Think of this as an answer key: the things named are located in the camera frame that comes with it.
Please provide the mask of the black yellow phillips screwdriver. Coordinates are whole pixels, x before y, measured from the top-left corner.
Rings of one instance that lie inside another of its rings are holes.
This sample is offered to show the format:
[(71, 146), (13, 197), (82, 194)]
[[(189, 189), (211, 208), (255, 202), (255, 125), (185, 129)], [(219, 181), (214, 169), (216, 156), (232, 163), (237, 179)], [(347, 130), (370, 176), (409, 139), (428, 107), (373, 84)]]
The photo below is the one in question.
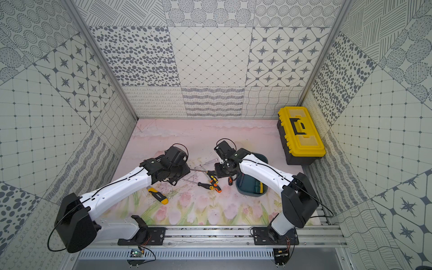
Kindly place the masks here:
[(215, 171), (207, 171), (207, 170), (200, 170), (200, 169), (191, 169), (191, 171), (202, 172), (202, 173), (205, 173), (205, 174), (207, 174), (209, 176), (216, 177), (216, 172)]

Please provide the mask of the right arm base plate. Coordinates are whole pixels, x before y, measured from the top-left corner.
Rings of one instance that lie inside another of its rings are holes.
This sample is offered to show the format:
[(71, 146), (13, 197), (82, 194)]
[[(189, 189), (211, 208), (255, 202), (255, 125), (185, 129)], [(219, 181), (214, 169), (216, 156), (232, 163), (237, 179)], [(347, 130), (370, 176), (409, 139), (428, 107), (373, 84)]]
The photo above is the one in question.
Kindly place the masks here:
[(296, 229), (289, 230), (284, 235), (279, 235), (270, 226), (252, 227), (250, 233), (255, 245), (298, 245), (299, 239)]

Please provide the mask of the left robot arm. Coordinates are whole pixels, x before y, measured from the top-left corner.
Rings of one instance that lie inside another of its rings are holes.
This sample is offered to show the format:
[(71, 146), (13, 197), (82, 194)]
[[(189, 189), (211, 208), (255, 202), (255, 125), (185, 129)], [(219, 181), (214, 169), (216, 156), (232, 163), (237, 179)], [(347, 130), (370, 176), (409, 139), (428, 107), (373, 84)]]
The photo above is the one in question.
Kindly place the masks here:
[(137, 215), (130, 221), (103, 224), (99, 218), (112, 206), (137, 191), (147, 191), (158, 202), (168, 198), (153, 185), (168, 182), (175, 186), (190, 173), (189, 152), (182, 144), (173, 144), (164, 154), (146, 159), (120, 179), (81, 196), (71, 193), (63, 198), (55, 219), (54, 232), (60, 236), (64, 249), (76, 253), (90, 244), (118, 240), (119, 245), (142, 246), (153, 239), (146, 222)]

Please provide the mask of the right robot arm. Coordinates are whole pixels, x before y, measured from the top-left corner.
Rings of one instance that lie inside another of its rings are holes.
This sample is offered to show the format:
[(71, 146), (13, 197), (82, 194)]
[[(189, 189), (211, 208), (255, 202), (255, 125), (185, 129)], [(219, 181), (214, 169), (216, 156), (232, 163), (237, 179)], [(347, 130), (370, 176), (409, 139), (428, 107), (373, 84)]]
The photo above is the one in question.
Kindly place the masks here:
[(214, 150), (225, 174), (251, 176), (281, 196), (282, 212), (270, 222), (269, 237), (278, 239), (294, 228), (303, 228), (312, 218), (320, 202), (305, 174), (283, 172), (244, 148), (236, 150), (224, 139), (217, 142)]

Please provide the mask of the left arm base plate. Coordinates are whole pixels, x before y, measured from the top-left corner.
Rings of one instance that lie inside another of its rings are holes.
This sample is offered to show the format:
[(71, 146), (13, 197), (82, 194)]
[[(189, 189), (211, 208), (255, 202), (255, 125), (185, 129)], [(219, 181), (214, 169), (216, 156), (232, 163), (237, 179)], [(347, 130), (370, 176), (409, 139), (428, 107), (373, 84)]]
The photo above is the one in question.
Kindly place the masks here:
[(131, 218), (137, 223), (138, 231), (129, 239), (120, 238), (118, 240), (119, 246), (163, 245), (167, 230), (165, 227), (149, 227), (146, 222), (138, 215), (132, 215)]

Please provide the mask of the black orange small screwdriver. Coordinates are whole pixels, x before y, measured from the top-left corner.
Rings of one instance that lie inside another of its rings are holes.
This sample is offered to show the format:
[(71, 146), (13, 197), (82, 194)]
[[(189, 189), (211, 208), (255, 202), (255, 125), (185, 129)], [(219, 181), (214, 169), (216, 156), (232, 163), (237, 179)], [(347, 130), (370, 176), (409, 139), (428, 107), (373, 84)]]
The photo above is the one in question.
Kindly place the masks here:
[(215, 177), (213, 176), (210, 177), (210, 184), (213, 186), (214, 190), (216, 190), (218, 193), (222, 192), (222, 189), (218, 185), (218, 180)]

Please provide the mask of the clear handle screwdriver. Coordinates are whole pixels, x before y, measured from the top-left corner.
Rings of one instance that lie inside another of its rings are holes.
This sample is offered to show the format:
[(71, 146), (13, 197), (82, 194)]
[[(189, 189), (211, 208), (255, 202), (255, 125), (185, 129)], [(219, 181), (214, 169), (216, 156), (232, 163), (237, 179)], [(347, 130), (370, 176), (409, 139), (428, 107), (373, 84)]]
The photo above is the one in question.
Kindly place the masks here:
[(213, 168), (215, 163), (219, 163), (219, 160), (218, 159), (212, 159), (212, 160), (208, 160), (208, 161), (200, 161), (196, 167), (209, 169), (209, 168)]

